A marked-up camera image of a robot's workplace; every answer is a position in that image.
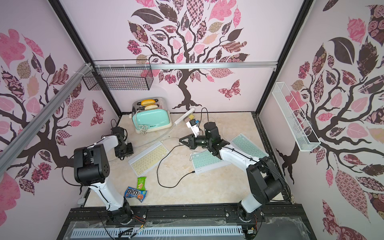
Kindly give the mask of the yellow wireless keyboard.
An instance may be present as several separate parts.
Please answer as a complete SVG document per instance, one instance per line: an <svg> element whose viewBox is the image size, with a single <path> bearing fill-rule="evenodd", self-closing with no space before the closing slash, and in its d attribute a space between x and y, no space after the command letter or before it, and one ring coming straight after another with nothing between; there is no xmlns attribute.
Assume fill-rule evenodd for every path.
<svg viewBox="0 0 384 240"><path fill-rule="evenodd" d="M130 159L129 164L137 177L143 177L149 170L155 167L160 160L165 158L169 152L161 142L157 142Z"/></svg>

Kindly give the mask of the white power strip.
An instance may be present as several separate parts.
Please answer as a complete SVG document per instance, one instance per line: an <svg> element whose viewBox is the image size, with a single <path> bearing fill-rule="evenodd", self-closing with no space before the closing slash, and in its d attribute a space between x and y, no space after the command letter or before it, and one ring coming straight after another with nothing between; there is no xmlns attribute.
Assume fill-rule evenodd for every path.
<svg viewBox="0 0 384 240"><path fill-rule="evenodd" d="M191 114L195 112L195 108L191 108L186 113L184 113L181 117L179 117L174 124L177 126L179 123L183 122L186 118L188 118Z"/></svg>

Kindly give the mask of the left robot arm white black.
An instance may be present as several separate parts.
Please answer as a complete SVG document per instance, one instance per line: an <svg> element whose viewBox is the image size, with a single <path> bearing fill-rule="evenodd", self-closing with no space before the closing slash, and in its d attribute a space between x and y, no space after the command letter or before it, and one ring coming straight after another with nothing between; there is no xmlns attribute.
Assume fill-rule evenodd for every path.
<svg viewBox="0 0 384 240"><path fill-rule="evenodd" d="M124 159L134 153L131 143L126 143L128 134L122 127L113 127L110 135L88 147L74 150L74 178L81 186L94 191L106 206L107 214L114 224L128 224L133 212L127 200L109 181L110 164L107 153L114 150L116 157Z"/></svg>

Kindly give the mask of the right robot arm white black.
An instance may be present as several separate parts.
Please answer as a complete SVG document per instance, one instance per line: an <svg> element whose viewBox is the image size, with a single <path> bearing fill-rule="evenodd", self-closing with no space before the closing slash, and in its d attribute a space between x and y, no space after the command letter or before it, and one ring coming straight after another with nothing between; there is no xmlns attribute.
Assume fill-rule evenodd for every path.
<svg viewBox="0 0 384 240"><path fill-rule="evenodd" d="M190 120L187 127L193 132L179 139L179 143L195 150L205 149L209 155L229 162L247 174L250 191L238 203L238 216L243 222L250 222L254 212L280 194L285 187L285 180L278 174L276 165L269 157L258 158L235 148L221 138L214 122L204 124L204 135L200 135L200 122Z"/></svg>

